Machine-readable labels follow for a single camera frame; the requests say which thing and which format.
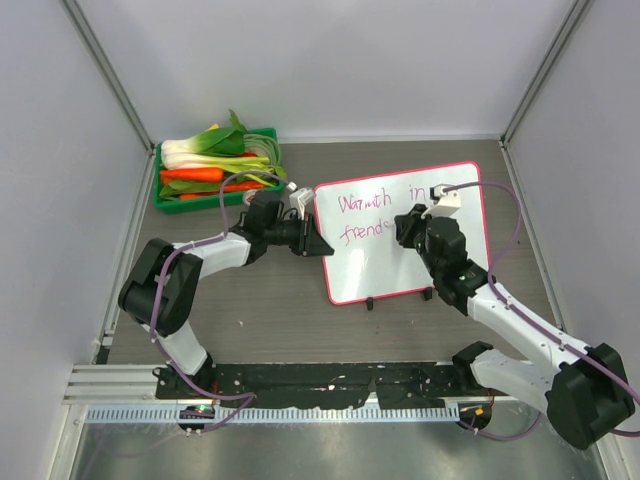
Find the pink framed whiteboard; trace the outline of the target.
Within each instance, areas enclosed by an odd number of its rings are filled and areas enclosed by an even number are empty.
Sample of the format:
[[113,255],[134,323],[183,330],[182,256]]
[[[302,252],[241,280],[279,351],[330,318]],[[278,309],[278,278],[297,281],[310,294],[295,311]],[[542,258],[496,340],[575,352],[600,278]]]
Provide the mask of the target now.
[[480,179],[479,166],[468,161],[318,185],[317,229],[334,249],[323,258],[329,300],[344,305],[431,287],[419,255],[397,243],[394,218],[431,205],[433,187]]

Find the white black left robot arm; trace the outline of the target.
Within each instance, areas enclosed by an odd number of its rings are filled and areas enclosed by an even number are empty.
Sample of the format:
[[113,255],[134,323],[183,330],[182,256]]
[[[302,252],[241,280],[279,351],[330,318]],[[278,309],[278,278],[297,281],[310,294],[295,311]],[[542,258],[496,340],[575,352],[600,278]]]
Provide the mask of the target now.
[[248,266],[271,246],[286,246],[302,257],[332,255],[310,210],[314,197],[311,189],[297,190],[286,209],[277,194],[259,191],[226,233],[177,244],[156,238],[144,247],[121,288],[118,305],[149,333],[190,398],[205,397],[215,382],[212,356],[189,323],[200,280]]

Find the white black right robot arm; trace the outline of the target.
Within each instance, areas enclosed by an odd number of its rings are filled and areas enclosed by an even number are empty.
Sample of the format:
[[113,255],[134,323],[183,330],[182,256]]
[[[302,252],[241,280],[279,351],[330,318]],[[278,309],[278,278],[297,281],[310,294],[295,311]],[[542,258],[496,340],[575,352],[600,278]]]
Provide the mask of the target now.
[[394,219],[396,241],[415,251],[440,298],[506,340],[522,360],[476,342],[454,358],[451,380],[465,395],[481,388],[516,398],[544,415],[561,438],[585,450],[634,415],[639,395],[618,352],[590,346],[557,329],[515,299],[471,260],[458,222],[423,204]]

